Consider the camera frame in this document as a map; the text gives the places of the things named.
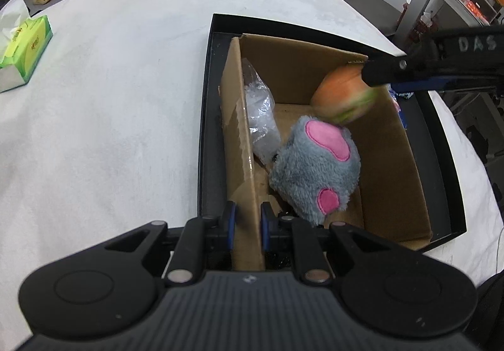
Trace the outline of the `plush hamburger toy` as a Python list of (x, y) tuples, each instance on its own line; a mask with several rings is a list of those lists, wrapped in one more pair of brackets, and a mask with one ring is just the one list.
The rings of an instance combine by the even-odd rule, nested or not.
[(346, 125), (374, 104), (376, 91), (361, 77), (362, 63), (349, 63), (331, 71), (313, 94), (313, 112), (324, 121)]

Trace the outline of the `purple tissue pack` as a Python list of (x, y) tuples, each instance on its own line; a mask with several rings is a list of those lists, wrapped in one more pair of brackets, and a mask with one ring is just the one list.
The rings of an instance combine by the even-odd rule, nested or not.
[(390, 94), (390, 98), (396, 108), (397, 115), (402, 123), (404, 129), (408, 128), (408, 123), (406, 120), (406, 116), (402, 107), (400, 105), (400, 100), (408, 100), (413, 96), (412, 92), (396, 92), (396, 90), (390, 85), (387, 85), (388, 92)]

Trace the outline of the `grey pink plush paw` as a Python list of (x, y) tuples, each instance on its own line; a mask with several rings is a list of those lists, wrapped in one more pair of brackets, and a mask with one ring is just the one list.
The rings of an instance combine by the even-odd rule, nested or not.
[(360, 155), (346, 127), (304, 115), (293, 125), (269, 173), (269, 186), (317, 227), (344, 211), (360, 178)]

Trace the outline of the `brown cardboard box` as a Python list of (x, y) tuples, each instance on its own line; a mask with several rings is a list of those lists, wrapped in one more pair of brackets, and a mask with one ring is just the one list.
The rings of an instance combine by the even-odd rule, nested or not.
[(240, 271), (265, 267), (261, 211), (288, 203), (310, 225), (345, 221), (411, 250), (432, 239), (408, 137), (388, 90), (365, 93), (366, 53), (245, 34), (221, 83), (227, 197)]

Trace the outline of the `green tissue box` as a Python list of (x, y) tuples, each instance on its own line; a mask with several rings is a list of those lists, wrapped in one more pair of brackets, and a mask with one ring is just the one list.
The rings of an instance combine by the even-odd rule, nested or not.
[(25, 86), (49, 44), (53, 32), (48, 16), (26, 19), (1, 53), (1, 92)]

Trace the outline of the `white desk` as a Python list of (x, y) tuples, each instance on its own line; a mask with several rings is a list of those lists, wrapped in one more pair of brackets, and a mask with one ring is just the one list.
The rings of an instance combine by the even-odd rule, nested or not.
[(411, 0), (398, 23), (394, 44), (405, 51), (426, 30), (503, 23), (503, 6), (498, 0), (472, 0), (472, 3), (480, 11), (480, 16), (460, 0)]

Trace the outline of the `clear plastic bag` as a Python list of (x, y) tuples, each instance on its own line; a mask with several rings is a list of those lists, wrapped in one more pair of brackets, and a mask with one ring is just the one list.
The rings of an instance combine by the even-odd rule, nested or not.
[(247, 58), (242, 59), (242, 72), (253, 153), (267, 166), (282, 145), (274, 118), (275, 101), (269, 87)]

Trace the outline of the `black tray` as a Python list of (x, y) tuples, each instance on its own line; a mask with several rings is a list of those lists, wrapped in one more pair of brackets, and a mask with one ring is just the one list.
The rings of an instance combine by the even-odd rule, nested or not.
[(215, 14), (203, 80), (198, 213), (237, 205), (238, 246), (260, 248), (260, 206), (345, 221), (427, 251), (467, 231), (447, 135), (428, 92), (385, 87), (350, 123), (323, 121), (321, 82), (383, 51), (329, 33)]

